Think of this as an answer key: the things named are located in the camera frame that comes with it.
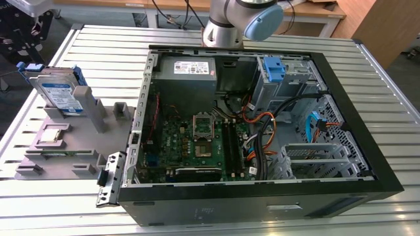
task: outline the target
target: ram slot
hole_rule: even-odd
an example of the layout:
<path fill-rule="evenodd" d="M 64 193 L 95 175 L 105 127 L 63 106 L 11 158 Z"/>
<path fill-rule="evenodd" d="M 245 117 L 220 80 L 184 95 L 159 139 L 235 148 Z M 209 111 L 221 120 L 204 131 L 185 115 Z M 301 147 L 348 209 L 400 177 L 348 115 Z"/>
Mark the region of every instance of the ram slot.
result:
<path fill-rule="evenodd" d="M 223 140 L 223 152 L 224 152 L 224 166 L 228 174 L 235 173 L 233 161 L 231 155 L 231 138 L 229 138 L 229 125 L 224 123 L 221 126 L 221 140 Z"/>
<path fill-rule="evenodd" d="M 229 146 L 231 146 L 231 159 L 235 173 L 243 172 L 241 156 L 239 153 L 239 139 L 236 133 L 236 127 L 233 123 L 229 123 Z"/>

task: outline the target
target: open computer chassis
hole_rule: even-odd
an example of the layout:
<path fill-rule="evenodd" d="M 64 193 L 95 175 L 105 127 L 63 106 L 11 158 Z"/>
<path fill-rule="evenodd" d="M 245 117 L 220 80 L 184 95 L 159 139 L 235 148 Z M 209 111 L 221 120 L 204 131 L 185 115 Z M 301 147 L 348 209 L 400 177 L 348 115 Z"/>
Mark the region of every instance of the open computer chassis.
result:
<path fill-rule="evenodd" d="M 157 58 L 164 55 L 184 57 L 287 55 L 289 58 L 304 56 L 309 59 L 364 157 L 367 166 L 364 171 L 371 180 L 284 179 L 167 184 L 144 184 L 139 183 L 139 180 L 135 181 L 137 157 L 143 152 L 139 135 L 153 68 L 159 63 Z M 113 158 L 109 159 L 111 162 L 108 160 L 107 169 L 115 180 L 108 178 L 107 185 L 100 189 L 97 206 L 120 204 L 141 226 L 332 217 L 361 203 L 384 199 L 404 190 L 321 53 L 151 46 L 127 153 L 116 153 Z"/>

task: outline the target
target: white label sticker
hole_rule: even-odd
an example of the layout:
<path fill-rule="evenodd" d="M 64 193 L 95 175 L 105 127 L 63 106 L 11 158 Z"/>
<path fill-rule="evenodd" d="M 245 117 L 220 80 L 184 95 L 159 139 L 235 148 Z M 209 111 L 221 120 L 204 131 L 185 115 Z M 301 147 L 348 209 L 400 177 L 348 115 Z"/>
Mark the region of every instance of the white label sticker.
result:
<path fill-rule="evenodd" d="M 209 63 L 203 61 L 177 61 L 173 65 L 173 74 L 208 75 Z"/>
<path fill-rule="evenodd" d="M 267 206 L 268 210 L 293 210 L 301 209 L 299 205 L 269 205 Z"/>
<path fill-rule="evenodd" d="M 125 6 L 140 6 L 140 7 L 144 7 L 143 4 L 135 4 L 135 3 L 125 3 Z"/>
<path fill-rule="evenodd" d="M 257 168 L 249 167 L 249 174 L 256 175 Z"/>
<path fill-rule="evenodd" d="M 43 84 L 48 98 L 56 107 L 65 112 L 81 112 L 80 102 L 72 96 L 72 88 L 68 84 Z"/>
<path fill-rule="evenodd" d="M 249 107 L 252 111 L 255 110 L 255 105 L 252 105 L 251 103 L 247 104 L 247 107 Z"/>

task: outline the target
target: green circuit board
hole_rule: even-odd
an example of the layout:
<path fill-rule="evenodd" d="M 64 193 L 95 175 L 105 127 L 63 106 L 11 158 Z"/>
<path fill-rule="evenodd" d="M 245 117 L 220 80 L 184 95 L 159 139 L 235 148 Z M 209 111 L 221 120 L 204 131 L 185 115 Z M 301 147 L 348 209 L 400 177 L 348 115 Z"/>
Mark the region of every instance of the green circuit board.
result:
<path fill-rule="evenodd" d="M 225 160 L 223 150 L 221 121 L 213 122 L 213 139 L 193 140 L 193 121 L 192 120 L 169 120 L 164 123 L 163 141 L 160 154 L 153 157 L 156 165 L 149 167 L 149 177 L 152 183 L 165 182 L 167 172 L 183 168 L 220 168 L 223 170 L 223 181 L 244 181 L 251 180 L 248 174 L 239 174 L 232 177 L 225 172 Z M 239 135 L 237 149 L 241 152 L 241 135 L 247 133 L 248 126 L 236 124 L 236 132 Z"/>

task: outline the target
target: red cable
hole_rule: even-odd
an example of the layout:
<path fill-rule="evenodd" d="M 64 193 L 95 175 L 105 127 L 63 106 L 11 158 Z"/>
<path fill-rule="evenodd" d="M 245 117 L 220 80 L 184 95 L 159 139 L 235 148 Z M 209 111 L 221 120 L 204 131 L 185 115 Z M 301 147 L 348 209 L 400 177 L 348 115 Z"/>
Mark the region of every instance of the red cable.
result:
<path fill-rule="evenodd" d="M 152 138 L 152 133 L 153 133 L 156 120 L 157 120 L 157 113 L 159 113 L 159 94 L 156 94 L 156 110 L 155 110 L 155 116 L 153 116 L 153 122 L 152 122 L 152 129 L 151 129 L 151 133 L 149 133 L 149 137 L 148 137 L 147 141 L 149 141 Z"/>

